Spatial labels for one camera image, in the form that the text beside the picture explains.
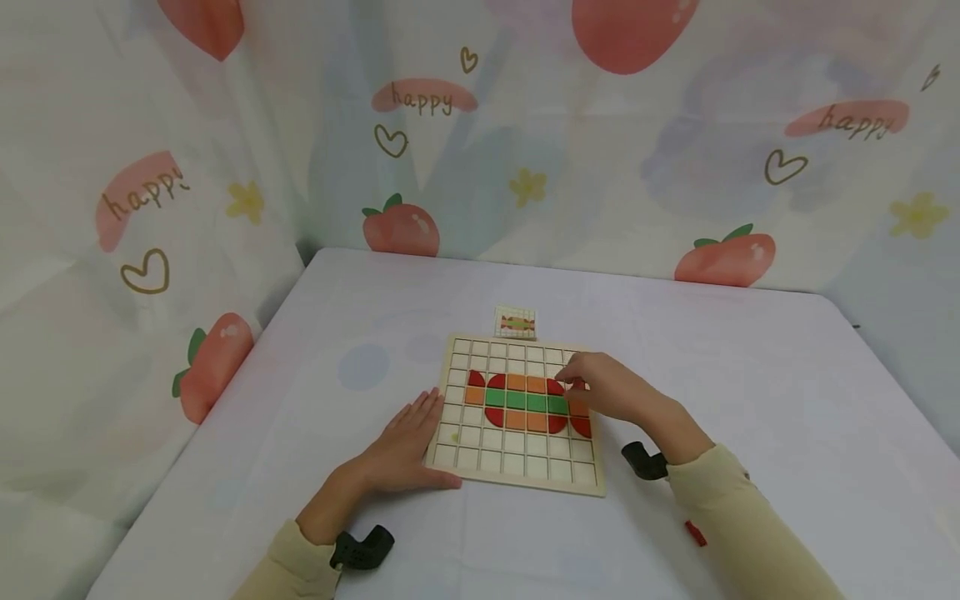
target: sleeve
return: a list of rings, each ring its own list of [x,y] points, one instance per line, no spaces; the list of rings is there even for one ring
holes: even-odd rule
[[[744,598],[843,598],[724,446],[667,471],[677,503]]]
[[[267,556],[247,576],[231,600],[330,600],[340,568],[330,566],[334,546],[307,541],[294,520],[283,523]]]

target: green square piece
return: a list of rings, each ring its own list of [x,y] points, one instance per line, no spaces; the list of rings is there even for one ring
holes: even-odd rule
[[[487,388],[487,406],[503,406],[505,396],[503,390]]]
[[[550,412],[555,415],[566,415],[569,411],[566,409],[566,400],[563,396],[549,396],[547,401],[550,404]]]
[[[507,408],[518,408],[523,410],[527,407],[526,394],[511,390],[507,392]]]
[[[527,395],[527,410],[535,413],[546,412],[546,396],[542,394]]]

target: child's hand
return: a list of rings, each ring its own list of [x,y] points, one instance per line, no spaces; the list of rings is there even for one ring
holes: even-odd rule
[[[396,414],[363,454],[350,461],[363,474],[368,492],[450,490],[461,486],[460,477],[420,463],[443,410],[440,390],[420,393]]]
[[[567,383],[583,379],[590,389],[569,390],[567,399],[582,400],[602,415],[640,427],[669,400],[646,379],[603,352],[575,353],[557,373],[557,379]]]
[[[297,517],[303,536],[316,545],[333,543],[371,492],[459,488],[463,483],[460,477],[420,462],[443,409],[444,397],[437,388],[421,393],[400,409],[380,437],[362,454],[334,469],[303,507]]]
[[[695,460],[713,447],[700,425],[671,397],[603,352],[577,352],[560,369],[557,379],[583,379],[589,390],[568,390],[566,398],[581,400],[592,410],[639,426],[671,465]]]

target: white tablecloth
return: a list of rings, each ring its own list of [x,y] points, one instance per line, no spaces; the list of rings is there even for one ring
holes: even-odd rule
[[[729,446],[850,598],[960,590],[960,460],[828,300],[626,276],[323,250],[97,581],[94,600],[228,597],[283,519],[437,384],[446,336],[536,308],[547,341],[602,349]],[[606,498],[466,482],[394,498],[396,546],[338,599],[713,598],[667,484],[599,422]]]

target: fabric backdrop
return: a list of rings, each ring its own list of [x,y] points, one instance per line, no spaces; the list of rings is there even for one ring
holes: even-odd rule
[[[960,451],[958,25],[949,0],[2,3],[5,590],[84,597],[321,246],[822,293]]]

